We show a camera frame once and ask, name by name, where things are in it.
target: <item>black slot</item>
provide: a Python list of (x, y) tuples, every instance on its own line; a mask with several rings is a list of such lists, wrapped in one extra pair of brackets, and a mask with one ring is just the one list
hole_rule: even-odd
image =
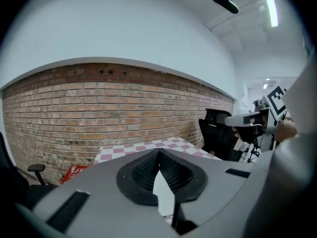
[(250, 175), (250, 172), (245, 172), (245, 171), (236, 170), (236, 169), (227, 169), (226, 173), (232, 174), (232, 175), (238, 176), (238, 177), (244, 177), (244, 178), (248, 178)]
[(83, 207), (90, 194), (76, 191), (47, 221), (51, 227), (64, 233), (70, 226), (79, 210)]

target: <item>ceiling light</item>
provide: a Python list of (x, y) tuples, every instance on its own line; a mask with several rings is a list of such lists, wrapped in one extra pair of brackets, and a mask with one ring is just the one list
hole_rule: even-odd
[(266, 0), (269, 16), (271, 18), (271, 27), (278, 26), (278, 16), (275, 0)]

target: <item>table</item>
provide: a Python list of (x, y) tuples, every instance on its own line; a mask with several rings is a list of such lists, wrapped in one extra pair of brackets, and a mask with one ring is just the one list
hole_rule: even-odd
[(147, 149), (153, 149), (153, 148), (173, 149), (179, 152), (192, 154), (192, 155), (203, 157), (203, 158), (220, 160), (214, 155), (211, 155), (205, 152), (204, 150), (199, 149), (198, 147), (187, 142), (185, 139), (181, 137), (169, 137), (165, 139), (159, 139), (159, 140), (136, 143), (136, 144), (100, 147), (99, 152), (95, 158), (94, 164), (104, 162), (104, 161), (109, 161), (109, 160), (116, 159), (128, 154), (144, 151)]
[[(202, 149), (199, 149), (198, 147), (187, 142), (181, 137), (169, 137), (165, 139), (136, 144), (101, 147), (99, 149), (99, 153), (95, 158), (94, 164), (113, 160), (119, 157), (126, 156), (128, 154), (153, 148), (173, 149), (179, 152), (199, 156), (202, 158), (221, 160), (214, 155), (209, 154)], [(153, 194), (158, 197), (158, 212), (164, 217), (165, 221), (168, 224), (171, 224), (173, 218), (172, 213), (174, 211), (175, 197), (160, 172), (158, 173), (157, 178), (154, 182)]]

